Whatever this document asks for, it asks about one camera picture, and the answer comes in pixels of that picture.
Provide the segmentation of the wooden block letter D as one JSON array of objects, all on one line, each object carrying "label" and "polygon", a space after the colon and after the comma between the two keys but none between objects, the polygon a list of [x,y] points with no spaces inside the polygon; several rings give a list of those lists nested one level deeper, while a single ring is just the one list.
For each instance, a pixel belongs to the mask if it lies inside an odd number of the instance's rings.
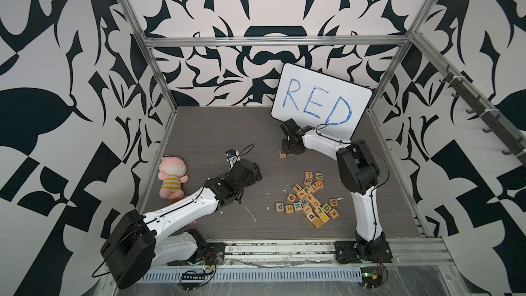
[{"label": "wooden block letter D", "polygon": [[326,213],[329,213],[331,210],[332,210],[332,207],[329,205],[329,204],[324,204],[322,209],[326,212]]}]

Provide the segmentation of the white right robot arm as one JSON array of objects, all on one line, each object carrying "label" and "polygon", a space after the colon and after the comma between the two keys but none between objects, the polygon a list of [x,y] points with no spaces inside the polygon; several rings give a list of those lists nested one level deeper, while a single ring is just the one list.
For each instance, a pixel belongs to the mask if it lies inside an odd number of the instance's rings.
[{"label": "white right robot arm", "polygon": [[282,151],[300,155],[315,150],[337,161],[342,185],[351,193],[356,212],[355,241],[337,241],[335,259],[338,263],[391,263],[393,253],[379,221],[377,191],[380,169],[375,151],[358,139],[342,141],[321,133],[325,127],[300,127],[289,119],[280,125],[285,139]]}]

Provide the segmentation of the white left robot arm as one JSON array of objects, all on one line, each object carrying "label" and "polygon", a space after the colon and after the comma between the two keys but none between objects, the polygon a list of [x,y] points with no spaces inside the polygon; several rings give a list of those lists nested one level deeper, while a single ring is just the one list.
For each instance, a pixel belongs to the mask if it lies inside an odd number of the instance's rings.
[{"label": "white left robot arm", "polygon": [[101,248],[104,265],[118,289],[127,289],[155,267],[199,262],[206,242],[196,232],[175,232],[225,206],[240,202],[245,189],[262,180],[260,167],[239,159],[230,171],[209,179],[195,193],[160,210],[124,214]]}]

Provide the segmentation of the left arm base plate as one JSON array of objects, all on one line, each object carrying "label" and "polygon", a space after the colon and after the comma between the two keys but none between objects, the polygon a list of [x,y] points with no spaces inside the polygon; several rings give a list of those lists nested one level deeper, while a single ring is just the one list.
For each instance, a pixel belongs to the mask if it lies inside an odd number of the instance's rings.
[{"label": "left arm base plate", "polygon": [[167,265],[172,267],[199,264],[221,264],[225,258],[225,247],[225,243],[207,243],[206,245],[200,245],[188,260],[176,260],[167,263]]}]

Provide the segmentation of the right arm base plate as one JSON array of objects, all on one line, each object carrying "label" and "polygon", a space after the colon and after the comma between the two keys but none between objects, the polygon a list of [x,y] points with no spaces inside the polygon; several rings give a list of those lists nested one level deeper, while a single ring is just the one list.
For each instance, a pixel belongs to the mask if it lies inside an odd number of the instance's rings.
[{"label": "right arm base plate", "polygon": [[337,241],[334,243],[335,259],[347,263],[392,263],[393,253],[387,241]]}]

